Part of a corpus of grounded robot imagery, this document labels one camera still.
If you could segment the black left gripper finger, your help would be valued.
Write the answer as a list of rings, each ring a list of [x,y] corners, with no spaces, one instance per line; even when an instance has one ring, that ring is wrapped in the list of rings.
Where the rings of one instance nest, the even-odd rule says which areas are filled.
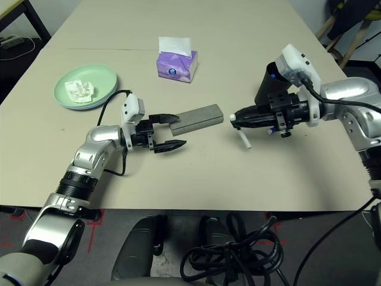
[[[185,140],[172,139],[160,144],[154,144],[154,153],[158,154],[173,151],[182,147],[183,145],[185,145],[185,143],[187,143],[187,141]]]
[[[152,124],[172,124],[178,122],[180,117],[174,114],[151,114],[148,119]]]

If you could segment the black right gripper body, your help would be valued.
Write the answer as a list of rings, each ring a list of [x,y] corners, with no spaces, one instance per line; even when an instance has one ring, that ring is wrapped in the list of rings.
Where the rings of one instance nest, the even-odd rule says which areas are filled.
[[[295,125],[310,120],[310,109],[307,101],[301,101],[297,94],[287,91],[270,93],[267,96],[269,109],[275,114],[277,123],[274,128],[282,138],[291,136]]]

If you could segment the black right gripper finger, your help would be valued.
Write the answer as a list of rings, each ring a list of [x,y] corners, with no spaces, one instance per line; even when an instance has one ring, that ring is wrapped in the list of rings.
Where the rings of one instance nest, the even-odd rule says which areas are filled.
[[[269,109],[266,105],[252,105],[242,108],[235,113],[236,118],[252,118],[260,117],[269,113]]]
[[[271,116],[242,117],[236,119],[236,128],[263,128],[271,126]]]

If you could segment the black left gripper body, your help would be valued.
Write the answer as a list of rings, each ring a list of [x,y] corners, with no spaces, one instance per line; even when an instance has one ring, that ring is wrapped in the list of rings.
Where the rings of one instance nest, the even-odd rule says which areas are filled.
[[[135,127],[135,133],[131,135],[132,146],[153,150],[155,148],[153,134],[153,122],[149,119],[141,120]]]

